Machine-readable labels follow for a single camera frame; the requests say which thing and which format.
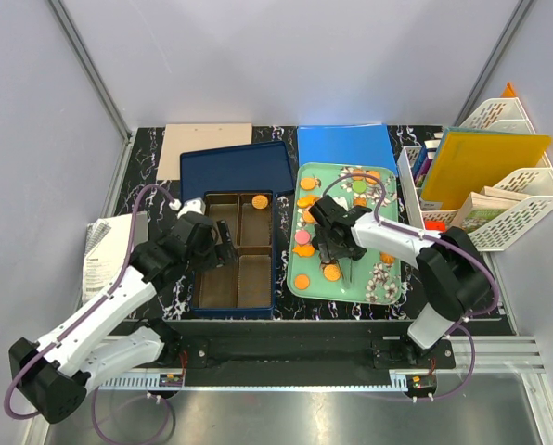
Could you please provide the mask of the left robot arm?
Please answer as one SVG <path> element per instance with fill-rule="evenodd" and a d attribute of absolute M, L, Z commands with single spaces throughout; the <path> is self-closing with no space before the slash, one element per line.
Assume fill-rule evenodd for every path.
<path fill-rule="evenodd" d="M 8 350 L 12 382 L 5 411 L 18 390 L 50 424 L 68 418 L 86 396 L 141 364 L 161 367 L 180 359 L 180 336 L 163 320 L 150 320 L 113 342 L 108 336 L 132 311 L 172 288 L 185 275 L 222 268 L 237 250 L 226 221 L 189 211 L 157 240 L 137 245 L 117 277 L 69 319 L 31 342 L 22 337 Z"/>

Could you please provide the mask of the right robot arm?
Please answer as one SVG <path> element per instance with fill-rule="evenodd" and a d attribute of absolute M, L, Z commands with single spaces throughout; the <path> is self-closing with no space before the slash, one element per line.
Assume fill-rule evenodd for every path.
<path fill-rule="evenodd" d="M 493 297 L 489 311 L 496 308 L 498 284 L 462 229 L 419 230 L 365 206 L 346 210 L 330 196 L 318 199 L 309 212 L 315 219 L 312 244 L 324 263 L 359 261 L 369 250 L 377 250 L 418 270 L 427 304 L 408 327 L 408 339 L 400 347 L 409 366 L 425 365 L 440 339 L 465 318 L 482 314 L 474 307 L 484 298 Z"/>

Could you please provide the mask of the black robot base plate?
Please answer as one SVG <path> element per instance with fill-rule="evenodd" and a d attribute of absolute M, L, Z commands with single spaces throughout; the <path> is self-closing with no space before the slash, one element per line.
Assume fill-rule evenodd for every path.
<path fill-rule="evenodd" d="M 186 352 L 186 384 L 201 388 L 370 387 L 391 371 L 453 370 L 449 341 L 416 363 L 401 358 L 403 321 L 185 320 L 167 324 Z"/>

